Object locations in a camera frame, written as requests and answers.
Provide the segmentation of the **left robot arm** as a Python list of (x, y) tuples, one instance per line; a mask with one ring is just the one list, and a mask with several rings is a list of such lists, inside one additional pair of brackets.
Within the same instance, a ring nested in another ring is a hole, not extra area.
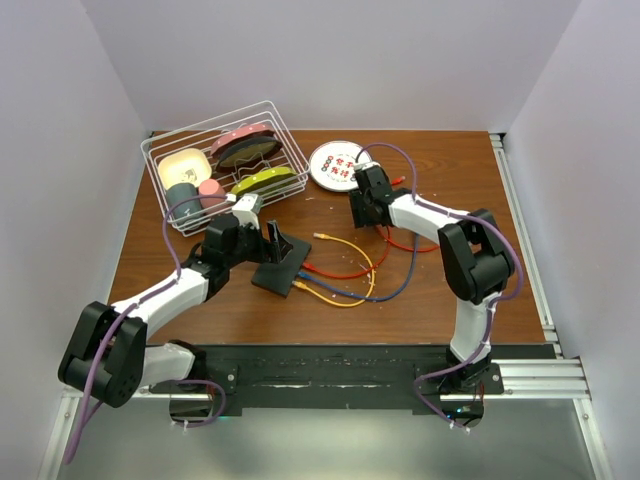
[(279, 264), (294, 246), (276, 222), (265, 228), (232, 214), (214, 218), (201, 244), (167, 279), (130, 299), (94, 301), (81, 312), (58, 368), (59, 380), (84, 395), (118, 408), (146, 386), (173, 381), (185, 392), (200, 390), (207, 368), (195, 348), (148, 339), (187, 310), (205, 303), (244, 262)]

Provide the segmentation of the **black network switch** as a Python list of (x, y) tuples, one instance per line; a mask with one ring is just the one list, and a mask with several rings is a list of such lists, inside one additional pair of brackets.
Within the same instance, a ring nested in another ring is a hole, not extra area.
[(290, 235), (284, 235), (284, 238), (293, 246), (292, 250), (278, 264), (260, 264), (251, 278), (251, 283), (255, 287), (287, 298), (311, 251), (311, 244)]

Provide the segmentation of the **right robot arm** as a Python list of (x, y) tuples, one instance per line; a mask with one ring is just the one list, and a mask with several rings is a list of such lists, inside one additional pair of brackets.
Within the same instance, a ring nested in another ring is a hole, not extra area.
[(441, 377), (452, 390), (469, 392), (491, 363), (496, 304), (516, 271), (513, 249), (486, 209), (449, 209), (408, 189), (395, 189), (376, 162), (356, 165), (354, 177), (349, 201), (356, 227), (397, 227), (439, 246), (445, 280), (456, 297), (454, 334), (446, 350), (447, 367), (419, 379)]

